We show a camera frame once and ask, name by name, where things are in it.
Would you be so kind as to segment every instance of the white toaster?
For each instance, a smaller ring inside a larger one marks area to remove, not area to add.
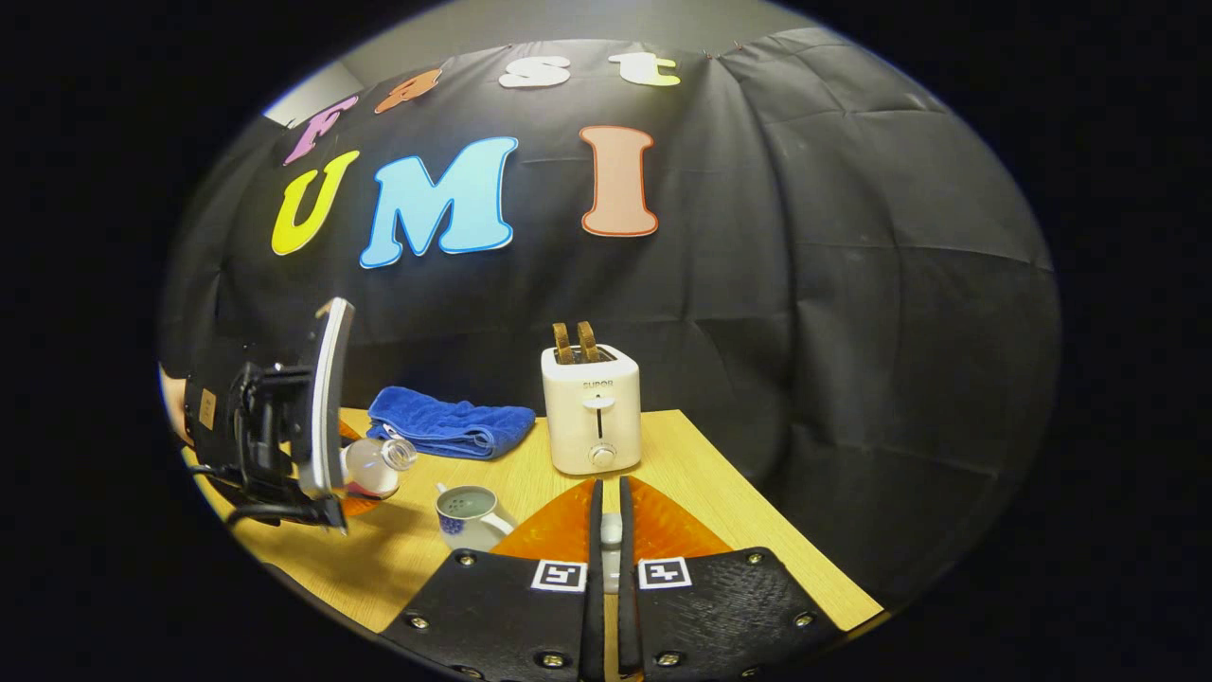
[[[595,363],[556,362],[543,351],[543,400],[551,437],[551,464],[564,474],[600,474],[640,463],[640,366],[598,344]],[[572,346],[581,359],[581,346]]]

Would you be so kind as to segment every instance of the letter cutout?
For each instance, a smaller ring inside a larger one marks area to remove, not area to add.
[[[581,128],[594,148],[594,207],[581,218],[585,231],[602,236],[644,236],[657,230],[657,216],[644,204],[644,150],[647,132],[617,125]]]
[[[282,165],[285,166],[291,164],[292,161],[297,161],[298,159],[303,157],[304,154],[307,154],[311,149],[315,149],[315,138],[320,137],[325,132],[328,132],[328,128],[332,127],[332,124],[337,122],[337,119],[341,118],[341,111],[349,109],[356,103],[358,103],[358,96],[354,94],[349,99],[345,99],[339,104],[333,104],[332,107],[328,107],[327,109],[311,116],[311,120],[309,120],[307,124],[307,130],[303,131],[303,137],[299,137],[299,143],[295,145],[295,150],[291,151],[291,155],[286,156],[286,160],[282,161]]]
[[[435,184],[419,156],[391,161],[375,173],[379,200],[371,225],[371,242],[359,260],[364,268],[389,265],[404,253],[395,237],[396,216],[413,254],[422,256],[446,210],[451,222],[438,240],[447,253],[499,248],[514,237],[501,217],[501,183],[505,157],[518,148],[514,137],[473,142],[451,161]]]
[[[545,87],[560,85],[572,76],[565,57],[522,57],[509,62],[505,75],[497,79],[503,87]]]
[[[286,185],[282,206],[278,208],[278,219],[274,222],[274,234],[269,237],[269,245],[275,253],[285,256],[298,251],[320,231],[325,218],[328,217],[328,211],[332,208],[332,199],[337,195],[337,188],[341,187],[341,178],[345,174],[349,164],[358,157],[358,154],[356,149],[345,151],[324,166],[324,183],[320,184],[320,195],[315,199],[311,214],[299,224],[295,223],[295,217],[299,210],[299,202],[303,200],[303,193],[315,179],[316,171],[309,170]]]
[[[618,75],[623,80],[636,85],[678,85],[681,79],[675,75],[665,75],[657,70],[657,67],[676,67],[673,59],[657,58],[652,52],[628,52],[627,55],[614,55],[610,58],[617,63]]]
[[[442,75],[442,69],[433,69],[423,74],[417,74],[400,85],[396,85],[391,88],[391,92],[388,92],[387,97],[384,97],[383,101],[375,107],[375,113],[382,114],[400,102],[416,99],[425,92],[429,92],[435,85],[438,85],[438,76],[440,75]]]

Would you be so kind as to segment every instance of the toaster knob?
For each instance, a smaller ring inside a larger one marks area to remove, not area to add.
[[[610,446],[594,446],[589,451],[589,462],[594,466],[610,466],[614,462],[614,448]]]

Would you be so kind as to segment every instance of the black cloth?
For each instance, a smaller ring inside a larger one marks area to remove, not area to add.
[[[681,84],[635,85],[607,59],[642,51],[676,61],[662,70]],[[567,57],[571,79],[497,82],[509,62],[539,55]],[[439,65],[433,90],[373,113]],[[653,137],[644,177],[656,233],[582,229],[594,167],[578,132],[589,125]],[[550,323],[590,320],[600,343],[640,365],[645,411],[684,411],[890,606],[979,538],[1033,459],[1059,309],[1030,207],[944,103],[823,28],[713,59],[610,40],[462,55],[360,92],[284,167],[305,128],[230,159],[188,213],[162,315],[175,367],[213,333],[290,348],[342,296],[358,309],[345,406],[398,385],[542,415]],[[436,180],[465,145],[498,136],[519,139],[504,166],[508,246],[413,256],[406,245],[390,265],[359,264],[375,171],[417,155]],[[285,187],[353,149],[321,230],[273,253]]]

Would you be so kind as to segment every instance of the blue towel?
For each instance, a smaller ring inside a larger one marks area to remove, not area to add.
[[[388,386],[368,411],[367,439],[407,439],[418,452],[445,458],[491,460],[514,449],[534,425],[530,408],[475,407],[458,405]]]

